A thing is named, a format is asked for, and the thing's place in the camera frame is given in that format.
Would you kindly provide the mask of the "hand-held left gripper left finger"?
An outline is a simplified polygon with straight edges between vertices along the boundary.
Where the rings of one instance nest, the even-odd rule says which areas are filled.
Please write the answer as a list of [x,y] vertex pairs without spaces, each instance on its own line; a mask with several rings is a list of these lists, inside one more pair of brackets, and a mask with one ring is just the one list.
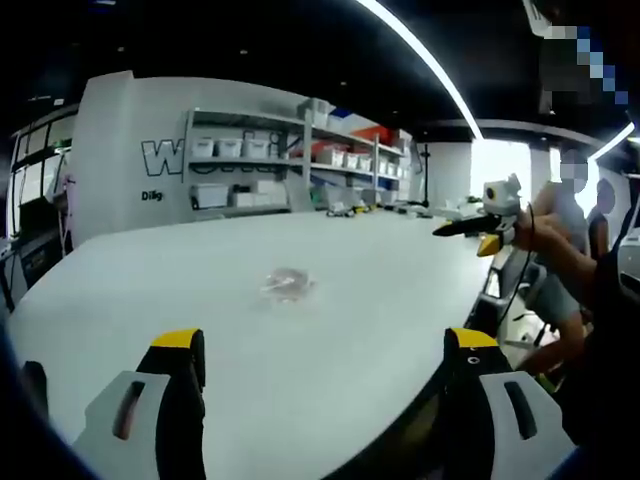
[[86,407],[74,452],[100,479],[204,479],[205,385],[204,332],[160,335]]

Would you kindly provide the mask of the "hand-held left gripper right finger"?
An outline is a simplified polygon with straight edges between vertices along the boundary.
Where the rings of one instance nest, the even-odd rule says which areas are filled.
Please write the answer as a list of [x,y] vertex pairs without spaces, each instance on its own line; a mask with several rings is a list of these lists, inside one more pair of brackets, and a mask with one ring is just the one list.
[[444,479],[550,479],[574,451],[562,411],[496,340],[449,328],[437,417]]

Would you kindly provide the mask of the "person's right hand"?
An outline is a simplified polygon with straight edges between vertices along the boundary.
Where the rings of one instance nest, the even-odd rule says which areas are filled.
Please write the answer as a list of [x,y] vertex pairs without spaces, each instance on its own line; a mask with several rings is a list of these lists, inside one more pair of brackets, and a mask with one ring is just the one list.
[[549,242],[563,239],[565,234],[557,215],[534,215],[525,211],[518,214],[514,230],[513,244],[534,252],[541,252]]

